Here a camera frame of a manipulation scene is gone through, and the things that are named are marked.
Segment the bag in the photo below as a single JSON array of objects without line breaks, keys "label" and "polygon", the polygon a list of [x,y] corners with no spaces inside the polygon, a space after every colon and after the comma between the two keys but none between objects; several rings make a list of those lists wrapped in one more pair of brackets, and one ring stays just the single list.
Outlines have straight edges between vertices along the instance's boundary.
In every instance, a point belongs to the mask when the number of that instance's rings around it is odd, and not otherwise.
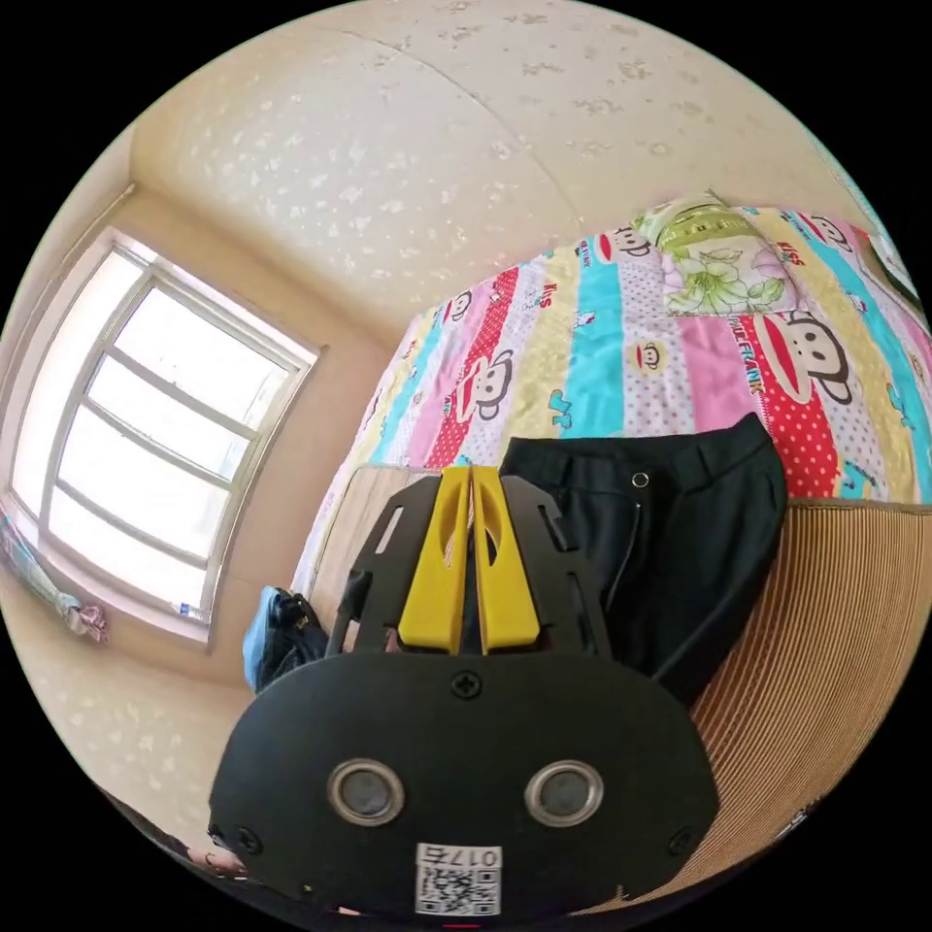
[{"label": "bag", "polygon": [[259,608],[243,639],[246,682],[259,693],[279,677],[320,660],[327,633],[303,595],[266,585]]}]

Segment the windowsill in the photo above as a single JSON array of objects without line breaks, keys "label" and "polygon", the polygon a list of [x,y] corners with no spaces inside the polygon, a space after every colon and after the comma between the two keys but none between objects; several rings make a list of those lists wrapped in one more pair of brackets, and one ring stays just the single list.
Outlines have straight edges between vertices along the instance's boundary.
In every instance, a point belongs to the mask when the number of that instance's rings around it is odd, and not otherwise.
[{"label": "windowsill", "polygon": [[88,573],[48,542],[39,541],[35,521],[12,496],[3,496],[3,508],[36,555],[40,566],[50,575],[66,581],[62,586],[66,591],[69,589],[68,583],[72,583],[77,590],[72,593],[76,598],[100,605],[108,622],[113,621],[114,614],[128,616],[172,637],[184,639],[193,646],[196,645],[202,649],[208,647],[210,643],[208,625],[189,621],[174,613],[160,611],[125,592],[120,592],[114,586]]}]

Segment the red polka dot pattern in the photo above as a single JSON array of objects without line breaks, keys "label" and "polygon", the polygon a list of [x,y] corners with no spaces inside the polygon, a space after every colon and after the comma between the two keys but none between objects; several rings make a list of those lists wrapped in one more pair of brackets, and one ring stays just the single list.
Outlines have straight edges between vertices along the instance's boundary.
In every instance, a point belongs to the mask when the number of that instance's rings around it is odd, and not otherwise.
[{"label": "red polka dot pattern", "polygon": [[[508,316],[509,308],[512,306],[512,299],[515,297],[515,287],[517,285],[517,267],[503,272],[495,280],[494,291],[499,295],[497,301],[491,302],[485,311],[483,325],[480,327],[479,334],[469,347],[466,358],[463,361],[463,372],[468,373],[477,359],[491,359],[498,346],[499,338],[502,335],[502,327],[505,324],[505,318]],[[427,458],[426,467],[428,469],[443,469],[450,466],[463,440],[469,433],[469,425],[472,416],[467,417],[462,423],[456,420],[455,404],[449,414],[444,418],[441,425],[440,433],[434,441],[434,447]]]},{"label": "red polka dot pattern", "polygon": [[754,348],[761,380],[764,422],[786,472],[786,490],[792,498],[831,498],[838,477],[838,452],[832,431],[815,391],[805,405],[790,398],[780,386],[754,332],[754,318],[739,316]]}]

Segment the beige wall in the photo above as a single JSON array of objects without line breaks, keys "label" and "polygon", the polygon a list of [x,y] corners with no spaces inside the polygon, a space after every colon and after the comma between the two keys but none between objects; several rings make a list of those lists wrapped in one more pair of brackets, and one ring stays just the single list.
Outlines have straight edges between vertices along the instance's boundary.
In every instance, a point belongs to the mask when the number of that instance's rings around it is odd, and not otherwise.
[{"label": "beige wall", "polygon": [[867,223],[759,87],[566,0],[361,0],[296,19],[142,115],[132,169],[395,342],[496,270],[707,185]]},{"label": "beige wall", "polygon": [[326,347],[250,490],[220,578],[210,649],[110,612],[112,649],[192,677],[243,683],[243,635],[259,591],[290,585],[317,507],[390,352],[222,232],[156,195],[134,194],[113,223],[290,336]]},{"label": "beige wall", "polygon": [[211,784],[248,691],[76,638],[2,565],[0,605],[29,684],[79,766],[156,825],[205,847]]}]

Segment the white window frame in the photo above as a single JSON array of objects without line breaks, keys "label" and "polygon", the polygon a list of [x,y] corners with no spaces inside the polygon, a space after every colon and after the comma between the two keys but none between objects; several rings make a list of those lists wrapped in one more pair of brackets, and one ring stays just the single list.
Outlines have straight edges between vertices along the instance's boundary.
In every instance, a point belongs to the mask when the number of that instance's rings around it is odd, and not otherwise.
[{"label": "white window frame", "polygon": [[[7,419],[9,419],[10,414],[16,417],[16,438],[9,456],[9,468],[4,470],[6,473],[4,476],[5,495],[15,505],[12,511],[17,524],[25,525],[19,528],[20,531],[24,532],[26,538],[30,540],[33,545],[37,546],[40,555],[47,550],[53,553],[59,553],[91,579],[97,580],[117,593],[129,596],[133,600],[149,606],[150,608],[169,613],[173,616],[177,615],[176,610],[168,602],[162,601],[157,596],[145,592],[131,582],[116,577],[99,567],[58,538],[50,530],[49,517],[51,497],[56,486],[71,496],[74,501],[93,515],[105,520],[113,528],[134,540],[175,557],[191,566],[204,570],[205,580],[201,592],[201,609],[207,617],[209,617],[210,612],[214,608],[221,569],[234,540],[236,525],[246,505],[252,481],[255,479],[262,460],[278,432],[278,427],[289,405],[301,388],[304,380],[323,355],[323,348],[312,349],[302,345],[290,335],[283,333],[279,327],[271,327],[262,320],[262,317],[258,315],[254,309],[248,307],[242,300],[231,301],[219,294],[219,292],[205,285],[205,290],[211,291],[216,298],[223,300],[224,303],[228,305],[227,307],[222,307],[218,300],[201,293],[194,284],[197,280],[185,270],[174,266],[163,257],[149,250],[148,247],[136,243],[113,227],[107,228],[102,235],[94,237],[92,242],[82,250],[81,256],[79,256],[75,265],[79,265],[81,263],[81,258],[87,256],[92,250],[97,253],[97,257],[93,261],[89,271],[81,275],[79,282],[69,288],[64,310],[58,314],[58,320],[55,323],[54,331],[45,341],[42,347],[41,357],[27,376],[29,384],[28,389],[24,393],[23,402],[17,406],[17,410],[14,412],[10,408],[7,409]],[[46,472],[45,482],[43,484],[41,507],[39,513],[35,515],[20,499],[16,490],[13,488],[13,469],[19,447],[19,433],[22,429],[25,413],[32,397],[35,382],[45,362],[46,355],[52,342],[58,333],[58,329],[71,313],[74,303],[82,293],[85,285],[112,252],[116,252],[122,258],[138,266],[143,274],[129,291],[127,291],[111,313],[107,323],[94,343],[93,348],[84,359],[78,377],[75,379],[75,383],[69,392],[52,441],[49,468]],[[58,292],[64,289],[69,274],[70,272],[66,272],[59,278],[59,288],[51,297],[50,303],[54,302]],[[198,315],[211,325],[236,339],[238,342],[258,352],[276,365],[281,366],[287,372],[283,385],[279,388],[257,428],[251,429],[245,427],[233,418],[185,394],[173,384],[161,379],[155,373],[136,362],[115,346],[115,342],[123,326],[129,321],[133,313],[153,289],[165,292],[186,310]],[[261,332],[259,329],[250,326],[247,319],[243,319],[235,314],[231,308],[238,309],[240,314],[245,313],[245,315],[255,318],[257,322],[264,325],[264,329],[280,333],[283,342],[279,343],[270,333]],[[298,351],[292,351],[284,345],[285,343],[294,345],[295,349]],[[163,448],[150,438],[128,428],[126,424],[100,408],[89,397],[88,390],[100,365],[108,357],[112,358],[120,365],[125,366],[138,378],[144,380],[146,383],[174,400],[184,404],[197,414],[206,417],[213,423],[219,424],[237,436],[246,439],[249,445],[244,451],[233,478],[228,481],[211,473],[207,469],[179,457],[173,451]],[[126,439],[135,443],[146,452],[158,456],[166,462],[183,469],[190,475],[223,488],[228,492],[226,507],[218,523],[210,554],[206,558],[166,544],[146,532],[127,524],[125,521],[115,515],[111,515],[105,509],[87,499],[86,496],[81,494],[77,489],[59,478],[58,473],[61,467],[61,459],[68,439],[68,433],[80,407],[88,408],[96,416],[102,418],[110,426],[117,429]]]}]

